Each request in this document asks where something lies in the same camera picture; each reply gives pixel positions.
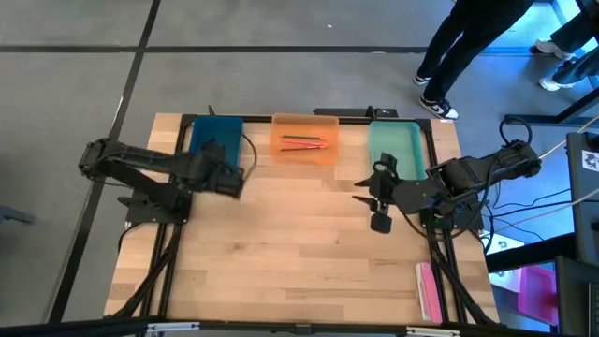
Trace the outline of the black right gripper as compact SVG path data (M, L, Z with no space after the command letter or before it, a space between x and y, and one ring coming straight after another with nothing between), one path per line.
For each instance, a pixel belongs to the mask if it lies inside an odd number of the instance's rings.
M388 213L388 205L393 204L392 193L400 178L396 169L375 168L372 176L354 183L356 187L369 187L371 198L353 196L368 205L372 212Z

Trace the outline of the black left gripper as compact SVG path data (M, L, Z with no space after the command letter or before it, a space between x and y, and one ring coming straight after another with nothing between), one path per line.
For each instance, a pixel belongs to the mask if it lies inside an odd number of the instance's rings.
M230 165L218 153L204 151L190 162L189 188L239 199L245 184L244 169Z

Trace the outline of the blue plastic bin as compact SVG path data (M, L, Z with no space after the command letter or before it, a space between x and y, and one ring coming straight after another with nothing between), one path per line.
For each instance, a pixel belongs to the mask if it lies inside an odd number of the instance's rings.
M238 166L241 152L243 120L239 117L197 116L194 120L190 153L200 153L208 143L225 151L225 160Z

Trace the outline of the teal plastic bin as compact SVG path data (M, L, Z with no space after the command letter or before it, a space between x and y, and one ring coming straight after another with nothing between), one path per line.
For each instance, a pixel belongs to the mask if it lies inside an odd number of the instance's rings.
M369 157L373 164L382 153L393 155L399 176L407 180L424 180L425 159L420 141L420 127L415 122L371 122Z

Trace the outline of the orange translucent plastic bin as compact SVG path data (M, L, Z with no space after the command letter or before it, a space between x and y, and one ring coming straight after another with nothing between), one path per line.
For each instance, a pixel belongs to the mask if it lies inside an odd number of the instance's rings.
M270 155L286 164L334 165L339 155L339 130L336 116L276 113L271 119ZM282 135L319 137L329 146L326 150L280 152L282 148L305 146L282 143Z

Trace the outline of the black power strip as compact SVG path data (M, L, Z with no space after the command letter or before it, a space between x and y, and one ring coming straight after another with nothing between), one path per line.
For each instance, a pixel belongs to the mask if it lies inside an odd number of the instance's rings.
M395 109L374 108L369 106L363 109L354 108L317 108L314 109L315 115L329 115L341 117L365 117L370 119L379 118L398 118L399 114Z

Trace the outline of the pink flat box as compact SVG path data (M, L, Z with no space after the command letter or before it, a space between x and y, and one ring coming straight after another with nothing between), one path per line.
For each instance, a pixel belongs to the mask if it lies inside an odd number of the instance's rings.
M437 284L430 263L420 262L416 264L416 285L422 319L426 322L442 323L443 317Z

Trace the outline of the black table base beam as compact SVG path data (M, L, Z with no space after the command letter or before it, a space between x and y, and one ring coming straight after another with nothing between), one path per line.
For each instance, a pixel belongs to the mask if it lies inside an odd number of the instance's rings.
M567 109L557 115L531 115L531 114L506 114L504 121L507 123L524 121L528 125L542 126L578 126L589 125L599 127L599 119L592 121L592 117L583 117L582 114L590 108L599 107L599 87L580 98Z

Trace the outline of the pink storage bin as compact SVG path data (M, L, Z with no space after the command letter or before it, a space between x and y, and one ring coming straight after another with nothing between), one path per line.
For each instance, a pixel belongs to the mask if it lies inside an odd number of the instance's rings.
M538 266L521 268L517 306L521 314L557 326L559 310L555 272Z

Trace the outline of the black equipment cart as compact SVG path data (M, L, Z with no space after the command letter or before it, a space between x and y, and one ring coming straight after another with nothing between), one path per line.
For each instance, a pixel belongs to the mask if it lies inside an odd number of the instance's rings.
M566 152L577 255L599 266L599 134L569 133Z

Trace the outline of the black crossbar with silver brackets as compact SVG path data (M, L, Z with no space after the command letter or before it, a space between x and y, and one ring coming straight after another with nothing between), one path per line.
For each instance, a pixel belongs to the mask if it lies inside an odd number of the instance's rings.
M124 337L141 333L191 330L285 332L295 336L317 333L392 334L398 337L584 337L571 334L516 330L502 325L444 323L440 326L234 321L169 321L157 316L109 317L59 323L0 327L0 337Z

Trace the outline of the black equipment case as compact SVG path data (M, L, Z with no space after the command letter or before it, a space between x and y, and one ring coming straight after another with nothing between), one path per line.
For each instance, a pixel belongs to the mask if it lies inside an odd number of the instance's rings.
M555 267L560 334L599 337L599 267L564 256Z

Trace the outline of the black aluminium table frame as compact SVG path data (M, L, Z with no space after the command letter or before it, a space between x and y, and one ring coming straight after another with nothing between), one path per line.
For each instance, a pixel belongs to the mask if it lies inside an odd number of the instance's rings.
M199 321L419 325L416 264L430 254L413 221L370 228L354 186L371 172L366 122L342 125L332 166L270 156L270 118L246 117L241 163L254 172L234 200L197 194L173 272L152 313Z

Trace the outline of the gray floor bracket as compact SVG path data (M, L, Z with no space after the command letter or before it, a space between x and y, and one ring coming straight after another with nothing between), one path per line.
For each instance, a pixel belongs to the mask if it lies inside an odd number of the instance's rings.
M8 206L0 205L0 225L4 221L18 221L25 224L33 224L36 218L28 213L21 212Z

